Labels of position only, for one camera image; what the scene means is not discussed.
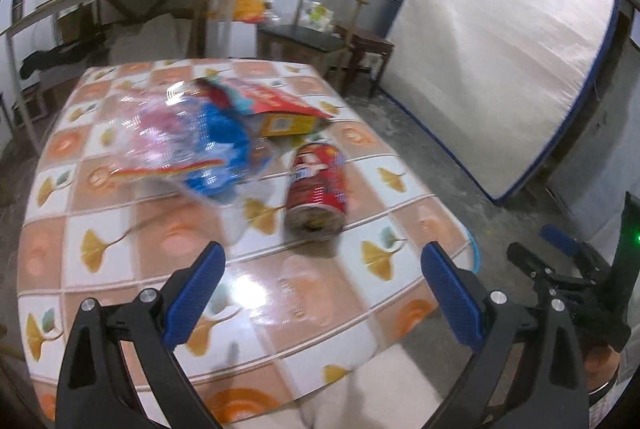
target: wooden stool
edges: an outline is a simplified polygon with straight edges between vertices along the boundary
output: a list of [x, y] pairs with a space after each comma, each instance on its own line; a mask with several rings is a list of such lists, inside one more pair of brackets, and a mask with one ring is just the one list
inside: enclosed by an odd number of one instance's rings
[[[335, 25], [335, 31], [342, 37], [347, 33], [347, 30], [340, 24]], [[345, 75], [342, 83], [341, 94], [343, 96], [347, 94], [349, 86], [354, 82], [358, 74], [358, 66], [362, 61], [364, 54], [367, 52], [382, 56], [382, 66], [380, 67], [375, 80], [371, 81], [371, 88], [369, 90], [370, 99], [380, 86], [382, 75], [385, 73], [386, 64], [389, 62], [391, 54], [394, 52], [394, 44], [391, 43], [391, 41], [382, 39], [373, 32], [369, 32], [368, 30], [363, 30], [357, 27], [353, 29], [353, 36], [351, 37], [351, 60], [349, 61], [347, 74]]]

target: silver screw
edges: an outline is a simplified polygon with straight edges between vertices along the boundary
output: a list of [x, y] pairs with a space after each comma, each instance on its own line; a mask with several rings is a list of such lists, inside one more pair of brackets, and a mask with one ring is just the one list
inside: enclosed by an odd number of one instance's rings
[[551, 308], [553, 308], [556, 312], [562, 312], [564, 311], [564, 303], [559, 299], [552, 299]]
[[85, 312], [88, 312], [89, 310], [93, 310], [94, 307], [95, 307], [95, 299], [91, 299], [91, 298], [85, 299], [80, 304], [80, 308], [82, 308], [82, 310], [84, 310]]
[[496, 304], [505, 304], [507, 302], [507, 296], [500, 290], [494, 290], [493, 292], [491, 292], [491, 295], [489, 297], [491, 298], [491, 301]]
[[140, 292], [140, 300], [143, 303], [151, 303], [156, 300], [156, 297], [158, 297], [158, 292], [155, 288], [145, 288]]

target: bottle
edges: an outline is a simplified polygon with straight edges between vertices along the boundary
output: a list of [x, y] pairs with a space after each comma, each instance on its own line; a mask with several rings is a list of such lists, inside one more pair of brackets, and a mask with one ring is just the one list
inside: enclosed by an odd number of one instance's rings
[[12, 0], [11, 2], [11, 24], [22, 19], [24, 15], [24, 0]]
[[264, 2], [264, 12], [260, 26], [277, 26], [280, 24], [280, 15], [273, 9], [273, 0]]

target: snack can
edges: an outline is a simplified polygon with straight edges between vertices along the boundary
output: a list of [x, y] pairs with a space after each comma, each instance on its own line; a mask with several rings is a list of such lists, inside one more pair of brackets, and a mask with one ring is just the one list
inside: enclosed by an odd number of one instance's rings
[[332, 144], [311, 142], [293, 157], [285, 226], [299, 237], [328, 239], [346, 222], [344, 156]]

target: checkered tablecloth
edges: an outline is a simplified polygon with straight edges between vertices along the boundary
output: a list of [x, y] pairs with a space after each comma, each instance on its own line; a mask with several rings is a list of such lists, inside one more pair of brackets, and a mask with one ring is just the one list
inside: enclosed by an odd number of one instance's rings
[[[206, 206], [159, 181], [111, 179], [123, 89], [213, 70], [281, 88], [332, 118], [313, 137], [276, 140], [280, 155], [259, 183], [269, 191], [264, 201]], [[287, 168], [295, 148], [318, 137], [347, 159], [347, 226], [331, 242], [301, 243], [283, 230]], [[225, 247], [227, 267], [189, 342], [175, 350], [184, 372], [223, 422], [306, 395], [433, 311], [419, 254], [434, 239], [462, 266], [472, 261], [466, 229], [309, 66], [199, 59], [89, 69], [42, 153], [20, 238], [20, 327], [43, 411], [55, 415], [65, 341], [81, 301], [121, 303], [160, 288], [209, 240]], [[123, 352], [148, 415], [165, 423], [134, 348], [125, 343]]]

